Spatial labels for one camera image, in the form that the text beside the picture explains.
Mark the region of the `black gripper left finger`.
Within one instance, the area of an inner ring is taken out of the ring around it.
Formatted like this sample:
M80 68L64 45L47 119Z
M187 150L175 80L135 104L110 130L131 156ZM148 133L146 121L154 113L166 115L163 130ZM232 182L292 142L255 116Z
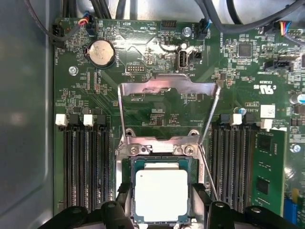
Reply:
M40 229L133 229L125 208L130 200L131 183L122 183L114 201L102 204L89 213L86 208L72 206L42 224Z

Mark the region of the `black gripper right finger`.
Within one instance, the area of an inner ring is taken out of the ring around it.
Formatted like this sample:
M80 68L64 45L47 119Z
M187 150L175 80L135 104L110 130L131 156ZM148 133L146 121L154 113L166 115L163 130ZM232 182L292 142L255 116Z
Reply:
M243 213L221 201L212 201L204 184L192 184L192 212L204 229L296 229L297 226L261 206Z

